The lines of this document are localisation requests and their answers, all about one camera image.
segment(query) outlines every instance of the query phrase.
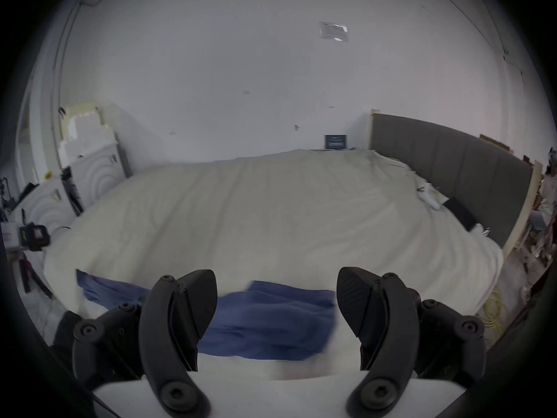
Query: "blue towel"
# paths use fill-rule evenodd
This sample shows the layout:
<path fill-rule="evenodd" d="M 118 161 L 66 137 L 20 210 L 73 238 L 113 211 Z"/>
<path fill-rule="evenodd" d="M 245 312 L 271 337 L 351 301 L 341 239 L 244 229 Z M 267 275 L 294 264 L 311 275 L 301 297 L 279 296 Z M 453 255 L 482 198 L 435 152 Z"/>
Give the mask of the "blue towel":
<path fill-rule="evenodd" d="M 77 270 L 88 300 L 112 309 L 136 302 L 149 290 Z M 217 310 L 197 348 L 214 356 L 302 361 L 321 352 L 334 327 L 329 290 L 305 290 L 253 282 L 246 291 L 219 297 Z"/>
<path fill-rule="evenodd" d="M 77 286 L 83 288 L 87 300 L 112 310 L 124 302 L 137 303 L 150 290 L 131 283 L 95 277 L 76 269 Z"/>

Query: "blue sign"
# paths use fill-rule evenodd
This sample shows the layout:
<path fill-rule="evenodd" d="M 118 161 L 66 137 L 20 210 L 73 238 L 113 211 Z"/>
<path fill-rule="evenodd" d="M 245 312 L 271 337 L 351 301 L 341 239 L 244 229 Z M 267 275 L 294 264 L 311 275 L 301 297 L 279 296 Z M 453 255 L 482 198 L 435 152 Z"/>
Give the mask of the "blue sign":
<path fill-rule="evenodd" d="M 325 135 L 327 150 L 343 150 L 346 148 L 346 135 Z"/>

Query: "gray upholstered headboard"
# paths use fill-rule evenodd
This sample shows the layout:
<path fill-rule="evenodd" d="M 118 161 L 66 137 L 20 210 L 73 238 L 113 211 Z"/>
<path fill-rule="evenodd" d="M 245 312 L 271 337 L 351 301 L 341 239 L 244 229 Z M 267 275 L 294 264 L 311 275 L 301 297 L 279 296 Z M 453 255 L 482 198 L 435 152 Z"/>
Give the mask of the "gray upholstered headboard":
<path fill-rule="evenodd" d="M 456 197 L 505 246 L 531 191 L 531 166 L 461 131 L 385 114 L 372 115 L 370 145 Z"/>

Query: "white bedsheet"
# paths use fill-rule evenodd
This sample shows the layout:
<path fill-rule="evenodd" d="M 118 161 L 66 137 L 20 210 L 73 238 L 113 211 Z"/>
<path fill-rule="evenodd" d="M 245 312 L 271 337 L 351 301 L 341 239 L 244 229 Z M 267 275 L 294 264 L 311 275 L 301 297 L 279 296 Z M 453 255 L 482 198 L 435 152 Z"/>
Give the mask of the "white bedsheet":
<path fill-rule="evenodd" d="M 90 317 L 76 268 L 146 288 L 164 274 L 209 268 L 221 296 L 251 280 L 334 290 L 342 266 L 359 266 L 394 272 L 422 299 L 475 314 L 497 281 L 502 251 L 417 199 L 409 173 L 365 150 L 150 170 L 72 224 L 67 240 L 48 249 L 45 276 L 67 309 Z M 274 379 L 357 370 L 358 339 L 337 317 L 326 352 L 303 363 L 227 358 L 226 366 Z M 223 360 L 200 354 L 200 370 L 222 371 Z"/>

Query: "yellow cable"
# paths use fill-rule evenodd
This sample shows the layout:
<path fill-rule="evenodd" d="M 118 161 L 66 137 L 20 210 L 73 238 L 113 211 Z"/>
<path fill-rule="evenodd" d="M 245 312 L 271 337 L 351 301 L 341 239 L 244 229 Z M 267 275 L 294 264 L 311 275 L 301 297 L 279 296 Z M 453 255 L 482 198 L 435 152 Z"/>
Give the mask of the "yellow cable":
<path fill-rule="evenodd" d="M 491 291 L 491 296 L 486 300 L 483 307 L 483 315 L 478 314 L 479 319 L 484 323 L 486 328 L 494 328 L 496 330 L 496 337 L 492 340 L 490 339 L 489 347 L 491 347 L 498 338 L 503 334 L 503 324 L 501 323 L 501 315 L 503 310 L 506 310 L 506 306 L 503 303 L 501 294 L 497 289 Z"/>

